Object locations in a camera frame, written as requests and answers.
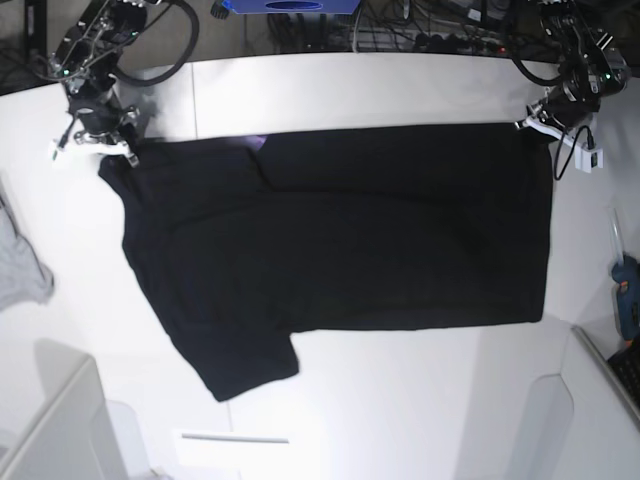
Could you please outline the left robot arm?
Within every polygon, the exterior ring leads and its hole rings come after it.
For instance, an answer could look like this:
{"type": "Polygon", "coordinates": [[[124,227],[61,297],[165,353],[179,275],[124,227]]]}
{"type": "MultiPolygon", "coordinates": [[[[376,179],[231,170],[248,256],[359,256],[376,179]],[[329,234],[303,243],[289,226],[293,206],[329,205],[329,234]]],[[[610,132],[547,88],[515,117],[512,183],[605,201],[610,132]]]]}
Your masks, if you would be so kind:
{"type": "Polygon", "coordinates": [[[512,1],[503,18],[506,53],[519,72],[543,87],[545,96],[526,107],[527,116],[516,122],[518,130],[535,129],[561,139],[590,125],[602,100],[622,92],[631,77],[626,61],[613,46],[613,36],[583,12],[574,1],[536,1],[542,30],[559,50],[557,74],[543,78],[523,63],[515,44],[518,17],[525,3],[512,1]]]}

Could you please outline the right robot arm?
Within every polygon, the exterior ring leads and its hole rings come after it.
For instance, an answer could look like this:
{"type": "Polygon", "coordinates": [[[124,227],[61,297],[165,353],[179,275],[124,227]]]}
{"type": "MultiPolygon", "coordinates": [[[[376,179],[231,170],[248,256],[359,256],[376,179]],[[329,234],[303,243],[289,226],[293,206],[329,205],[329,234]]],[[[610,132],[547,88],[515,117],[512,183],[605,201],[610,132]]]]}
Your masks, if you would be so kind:
{"type": "Polygon", "coordinates": [[[156,1],[92,1],[80,19],[61,40],[46,61],[44,78],[62,85],[71,121],[60,138],[53,141],[50,155],[58,161],[67,144],[74,142],[92,155],[121,157],[133,168],[137,155],[140,110],[125,107],[114,90],[120,81],[131,87],[148,88],[160,84],[187,63],[199,39],[200,22],[185,1],[167,1],[166,6],[181,10],[190,23],[190,34],[183,53],[165,72],[142,79],[125,73],[118,66],[124,50],[154,25],[148,10],[156,1]]]}

